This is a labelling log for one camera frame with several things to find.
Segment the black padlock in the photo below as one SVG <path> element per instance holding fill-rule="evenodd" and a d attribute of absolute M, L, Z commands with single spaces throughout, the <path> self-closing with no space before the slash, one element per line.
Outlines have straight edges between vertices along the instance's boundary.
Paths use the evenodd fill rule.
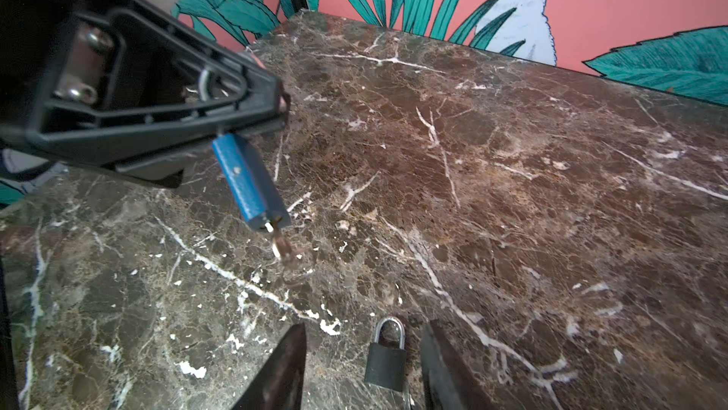
<path fill-rule="evenodd" d="M 393 324 L 398 331 L 397 347 L 387 347 L 380 343 L 382 330 L 386 324 Z M 373 330 L 363 381 L 368 385 L 403 393 L 407 362 L 405 346 L 406 330 L 403 322 L 395 316 L 380 319 Z"/>

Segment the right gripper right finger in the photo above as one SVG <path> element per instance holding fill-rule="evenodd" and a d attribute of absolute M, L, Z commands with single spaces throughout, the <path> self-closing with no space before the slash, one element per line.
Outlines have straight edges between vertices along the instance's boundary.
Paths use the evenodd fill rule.
<path fill-rule="evenodd" d="M 424 329 L 420 361 L 426 409 L 495 408 L 437 320 Z"/>

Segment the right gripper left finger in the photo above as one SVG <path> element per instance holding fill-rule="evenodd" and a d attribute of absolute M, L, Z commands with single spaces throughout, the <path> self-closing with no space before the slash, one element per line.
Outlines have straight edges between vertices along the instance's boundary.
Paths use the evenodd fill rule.
<path fill-rule="evenodd" d="M 306 353 L 305 325 L 294 325 L 232 409 L 301 409 Z"/>

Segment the blue padlock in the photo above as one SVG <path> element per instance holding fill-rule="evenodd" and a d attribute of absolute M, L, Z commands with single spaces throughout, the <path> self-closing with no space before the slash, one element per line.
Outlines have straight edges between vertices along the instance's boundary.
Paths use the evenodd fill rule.
<path fill-rule="evenodd" d="M 212 149 L 248 228 L 269 237 L 277 258 L 291 256 L 294 248 L 282 231 L 290 214 L 257 148 L 229 133 L 215 138 Z"/>

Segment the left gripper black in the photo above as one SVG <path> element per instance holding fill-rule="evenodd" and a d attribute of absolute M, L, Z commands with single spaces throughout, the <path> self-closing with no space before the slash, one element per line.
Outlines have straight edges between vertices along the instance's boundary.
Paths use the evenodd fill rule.
<path fill-rule="evenodd" d="M 287 119 L 282 80 L 155 8 L 1 0 L 1 146 L 117 151 L 119 175 L 159 186 L 209 148 L 261 185 L 251 139 Z"/>

